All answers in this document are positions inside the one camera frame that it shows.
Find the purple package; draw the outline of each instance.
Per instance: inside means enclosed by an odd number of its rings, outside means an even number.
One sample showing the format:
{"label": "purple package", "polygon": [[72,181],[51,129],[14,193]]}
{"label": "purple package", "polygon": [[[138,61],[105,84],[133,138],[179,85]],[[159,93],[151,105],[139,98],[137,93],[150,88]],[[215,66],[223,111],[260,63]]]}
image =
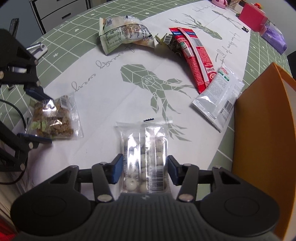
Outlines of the purple package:
{"label": "purple package", "polygon": [[260,35],[266,40],[272,47],[275,48],[279,54],[283,54],[287,49],[287,45],[281,31],[270,21],[266,22],[264,27],[260,31]]}

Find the green checkered tablecloth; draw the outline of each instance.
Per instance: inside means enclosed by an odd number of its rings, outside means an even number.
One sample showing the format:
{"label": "green checkered tablecloth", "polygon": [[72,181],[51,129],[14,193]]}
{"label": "green checkered tablecloth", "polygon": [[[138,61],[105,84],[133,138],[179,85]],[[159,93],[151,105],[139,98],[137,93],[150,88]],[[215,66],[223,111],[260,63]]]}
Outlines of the green checkered tablecloth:
{"label": "green checkered tablecloth", "polygon": [[[100,17],[131,15],[143,20],[193,2],[196,0],[116,0],[87,10],[65,21],[36,41],[42,42],[48,47],[47,54],[37,66],[37,76],[42,86],[46,87],[71,64],[96,47]],[[242,91],[248,88],[271,62],[276,62],[290,73],[287,57],[279,55],[258,33],[252,31],[243,78],[245,86]],[[15,104],[22,113],[26,112],[30,99],[25,95],[22,86],[17,86],[11,91],[8,91],[6,86],[2,86],[0,98]],[[9,105],[0,103],[0,120],[13,129],[20,117]],[[225,168],[231,169],[233,143],[234,117],[232,116],[211,165],[223,164]]]}

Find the red box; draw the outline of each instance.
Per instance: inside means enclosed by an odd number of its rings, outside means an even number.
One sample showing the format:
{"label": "red box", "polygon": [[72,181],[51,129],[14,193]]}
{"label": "red box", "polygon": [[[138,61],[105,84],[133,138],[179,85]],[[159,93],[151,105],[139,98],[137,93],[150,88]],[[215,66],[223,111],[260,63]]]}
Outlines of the red box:
{"label": "red box", "polygon": [[267,21],[265,13],[253,4],[246,3],[239,16],[239,20],[245,23],[255,32],[259,32]]}

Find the clear snack bag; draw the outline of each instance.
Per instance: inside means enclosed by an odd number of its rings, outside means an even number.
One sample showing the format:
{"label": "clear snack bag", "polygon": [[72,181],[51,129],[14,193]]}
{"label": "clear snack bag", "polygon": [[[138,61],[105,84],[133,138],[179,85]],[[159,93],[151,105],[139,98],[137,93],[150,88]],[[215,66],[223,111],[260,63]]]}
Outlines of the clear snack bag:
{"label": "clear snack bag", "polygon": [[83,137],[74,93],[56,100],[30,100],[27,134],[51,139]]}
{"label": "clear snack bag", "polygon": [[193,104],[221,132],[244,83],[222,64],[210,85]]}
{"label": "clear snack bag", "polygon": [[168,128],[172,121],[117,123],[123,153],[123,192],[168,190]]}
{"label": "clear snack bag", "polygon": [[121,44],[135,43],[154,48],[154,38],[148,28],[132,16],[100,18],[99,36],[106,55]]}

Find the ribbed gray surface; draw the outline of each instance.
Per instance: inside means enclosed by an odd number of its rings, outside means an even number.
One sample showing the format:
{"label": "ribbed gray surface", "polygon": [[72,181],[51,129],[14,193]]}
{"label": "ribbed gray surface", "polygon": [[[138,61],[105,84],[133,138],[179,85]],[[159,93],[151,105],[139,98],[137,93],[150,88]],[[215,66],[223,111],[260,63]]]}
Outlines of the ribbed gray surface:
{"label": "ribbed gray surface", "polygon": [[193,204],[168,194],[122,194],[113,203],[99,204],[78,229],[55,237],[21,233],[15,241],[279,241],[272,233],[237,238],[209,226]]}

